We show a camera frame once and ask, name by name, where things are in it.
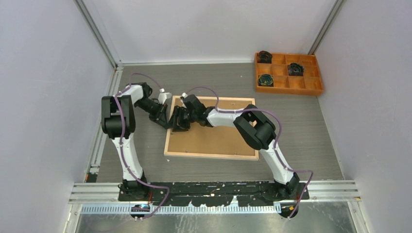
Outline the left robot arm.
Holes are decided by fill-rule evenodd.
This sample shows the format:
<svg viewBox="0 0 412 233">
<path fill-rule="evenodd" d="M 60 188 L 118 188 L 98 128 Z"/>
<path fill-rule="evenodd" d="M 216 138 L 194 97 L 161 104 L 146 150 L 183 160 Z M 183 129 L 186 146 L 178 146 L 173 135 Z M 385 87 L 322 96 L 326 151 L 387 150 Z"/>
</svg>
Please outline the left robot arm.
<svg viewBox="0 0 412 233">
<path fill-rule="evenodd" d="M 158 98 L 152 99 L 153 92 L 147 83 L 132 83 L 113 96 L 104 96 L 101 100 L 101 127 L 115 145 L 122 167 L 122 183 L 119 189 L 124 194 L 131 194 L 138 201 L 145 200 L 151 186 L 147 183 L 144 170 L 137 157 L 134 144 L 136 118 L 134 108 L 145 111 L 149 120 L 162 128 L 167 127 L 166 101 L 171 98 L 161 88 Z"/>
</svg>

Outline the white wooden picture frame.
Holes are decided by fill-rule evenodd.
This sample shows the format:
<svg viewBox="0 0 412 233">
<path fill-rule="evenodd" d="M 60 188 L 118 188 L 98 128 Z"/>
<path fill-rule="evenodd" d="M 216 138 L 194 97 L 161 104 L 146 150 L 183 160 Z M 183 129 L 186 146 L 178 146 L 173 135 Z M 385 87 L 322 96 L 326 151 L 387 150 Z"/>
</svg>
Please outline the white wooden picture frame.
<svg viewBox="0 0 412 233">
<path fill-rule="evenodd" d="M 233 124 L 240 110 L 255 104 L 254 98 L 219 98 L 219 111 L 212 111 L 215 127 L 194 122 L 185 132 L 167 130 L 165 156 L 257 161 L 258 151 L 247 145 Z"/>
</svg>

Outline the brown backing board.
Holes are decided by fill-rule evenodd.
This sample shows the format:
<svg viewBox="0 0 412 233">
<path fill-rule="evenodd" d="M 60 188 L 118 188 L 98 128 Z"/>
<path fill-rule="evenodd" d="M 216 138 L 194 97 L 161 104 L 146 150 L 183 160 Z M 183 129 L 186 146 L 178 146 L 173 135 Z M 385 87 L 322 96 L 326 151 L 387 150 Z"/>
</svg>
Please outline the brown backing board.
<svg viewBox="0 0 412 233">
<path fill-rule="evenodd" d="M 202 127 L 192 123 L 186 132 L 167 130 L 165 156 L 257 161 L 259 153 L 249 147 L 236 128 Z"/>
</svg>

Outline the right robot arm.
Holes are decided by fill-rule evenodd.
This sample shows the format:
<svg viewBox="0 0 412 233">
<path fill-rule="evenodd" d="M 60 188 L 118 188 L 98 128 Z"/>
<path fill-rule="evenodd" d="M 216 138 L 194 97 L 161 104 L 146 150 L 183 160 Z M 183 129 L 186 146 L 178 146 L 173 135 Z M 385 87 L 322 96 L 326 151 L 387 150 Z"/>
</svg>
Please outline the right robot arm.
<svg viewBox="0 0 412 233">
<path fill-rule="evenodd" d="M 283 199 L 296 194 L 300 178 L 286 162 L 278 145 L 275 124 L 266 117 L 266 111 L 249 104 L 241 109 L 223 109 L 217 105 L 206 107 L 195 95 L 183 94 L 182 106 L 173 109 L 166 125 L 174 132 L 190 129 L 192 123 L 203 127 L 231 127 L 237 129 L 245 143 L 257 150 L 268 164 L 275 191 Z"/>
</svg>

